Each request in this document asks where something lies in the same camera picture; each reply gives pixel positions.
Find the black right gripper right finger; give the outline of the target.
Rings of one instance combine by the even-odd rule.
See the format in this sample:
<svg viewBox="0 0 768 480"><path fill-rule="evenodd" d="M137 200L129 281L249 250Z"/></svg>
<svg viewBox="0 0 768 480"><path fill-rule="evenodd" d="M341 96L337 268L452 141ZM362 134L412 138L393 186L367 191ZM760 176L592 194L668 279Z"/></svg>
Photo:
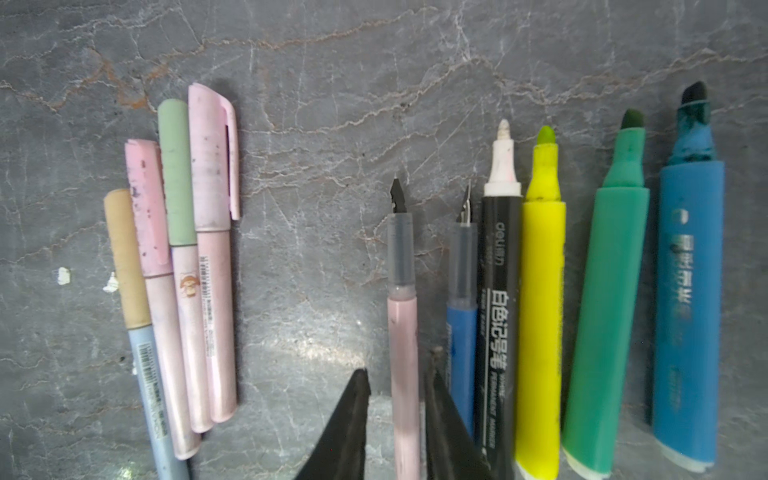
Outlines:
<svg viewBox="0 0 768 480"><path fill-rule="evenodd" d="M427 478L492 479L439 372L444 358L433 348L424 375Z"/></svg>

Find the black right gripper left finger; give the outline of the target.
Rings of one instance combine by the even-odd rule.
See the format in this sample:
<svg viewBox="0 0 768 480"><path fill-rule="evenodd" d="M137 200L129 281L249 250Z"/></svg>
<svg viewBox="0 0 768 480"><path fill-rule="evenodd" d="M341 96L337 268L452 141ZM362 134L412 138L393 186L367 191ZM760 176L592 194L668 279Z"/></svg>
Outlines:
<svg viewBox="0 0 768 480"><path fill-rule="evenodd" d="M370 395L367 370L355 370L296 480L364 478Z"/></svg>

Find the yellow highlighter marker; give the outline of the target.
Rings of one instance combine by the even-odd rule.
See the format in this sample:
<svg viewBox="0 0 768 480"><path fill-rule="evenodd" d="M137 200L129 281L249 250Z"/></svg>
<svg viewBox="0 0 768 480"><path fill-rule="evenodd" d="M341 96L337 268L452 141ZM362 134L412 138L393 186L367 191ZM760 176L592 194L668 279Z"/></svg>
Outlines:
<svg viewBox="0 0 768 480"><path fill-rule="evenodd" d="M555 479L560 465L566 204L558 145L540 129L522 205L516 464L524 479Z"/></svg>

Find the purple capped pink pen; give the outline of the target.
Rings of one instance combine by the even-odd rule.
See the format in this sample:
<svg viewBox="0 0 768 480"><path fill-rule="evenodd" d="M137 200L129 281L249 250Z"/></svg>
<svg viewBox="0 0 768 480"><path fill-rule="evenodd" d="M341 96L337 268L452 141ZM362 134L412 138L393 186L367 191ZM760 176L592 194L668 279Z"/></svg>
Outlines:
<svg viewBox="0 0 768 480"><path fill-rule="evenodd" d="M413 217L407 211L398 179L393 180L390 196L392 213L387 216L387 318L395 473L398 479L418 479L421 473L421 446Z"/></svg>

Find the green highlighter marker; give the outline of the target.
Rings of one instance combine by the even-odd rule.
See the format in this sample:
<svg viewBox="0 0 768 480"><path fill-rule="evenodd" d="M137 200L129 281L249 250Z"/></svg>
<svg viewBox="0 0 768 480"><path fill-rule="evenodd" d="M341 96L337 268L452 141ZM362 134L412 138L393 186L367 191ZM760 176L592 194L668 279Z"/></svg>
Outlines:
<svg viewBox="0 0 768 480"><path fill-rule="evenodd" d="M645 137L643 114L627 110L595 195L562 436L584 479L607 479L613 466L649 210Z"/></svg>

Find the black marker white cap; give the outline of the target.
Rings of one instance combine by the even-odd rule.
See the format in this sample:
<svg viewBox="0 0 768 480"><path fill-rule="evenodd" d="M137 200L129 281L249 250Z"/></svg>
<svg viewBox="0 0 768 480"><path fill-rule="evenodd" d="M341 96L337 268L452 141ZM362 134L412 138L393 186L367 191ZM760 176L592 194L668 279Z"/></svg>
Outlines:
<svg viewBox="0 0 768 480"><path fill-rule="evenodd" d="M522 187L506 119L493 142L483 188L474 437L494 479L513 479Z"/></svg>

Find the blue highlighter marker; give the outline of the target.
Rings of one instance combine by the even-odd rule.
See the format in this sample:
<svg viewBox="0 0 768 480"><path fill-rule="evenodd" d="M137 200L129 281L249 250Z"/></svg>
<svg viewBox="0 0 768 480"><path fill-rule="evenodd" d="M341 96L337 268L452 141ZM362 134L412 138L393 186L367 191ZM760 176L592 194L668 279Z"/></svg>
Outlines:
<svg viewBox="0 0 768 480"><path fill-rule="evenodd" d="M704 82L688 86L660 171L652 430L662 454L703 473L716 461L724 163Z"/></svg>

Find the green capped pink pen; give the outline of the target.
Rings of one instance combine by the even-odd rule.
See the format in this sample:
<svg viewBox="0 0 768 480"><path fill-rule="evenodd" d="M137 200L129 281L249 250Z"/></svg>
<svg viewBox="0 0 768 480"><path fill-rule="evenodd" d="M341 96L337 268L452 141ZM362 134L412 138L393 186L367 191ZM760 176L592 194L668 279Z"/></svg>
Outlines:
<svg viewBox="0 0 768 480"><path fill-rule="evenodd" d="M194 225L187 104L178 99L164 100L158 108L158 129L190 423L194 432L204 433L213 427L213 420Z"/></svg>

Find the light pink capped pen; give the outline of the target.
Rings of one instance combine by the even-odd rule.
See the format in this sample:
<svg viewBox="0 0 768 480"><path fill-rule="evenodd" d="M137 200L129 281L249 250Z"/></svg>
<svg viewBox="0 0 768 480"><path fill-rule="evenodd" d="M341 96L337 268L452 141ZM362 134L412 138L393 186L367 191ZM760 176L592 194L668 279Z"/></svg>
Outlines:
<svg viewBox="0 0 768 480"><path fill-rule="evenodd" d="M198 452L201 437L191 427L159 145L129 139L125 159L173 449L178 459L187 460Z"/></svg>

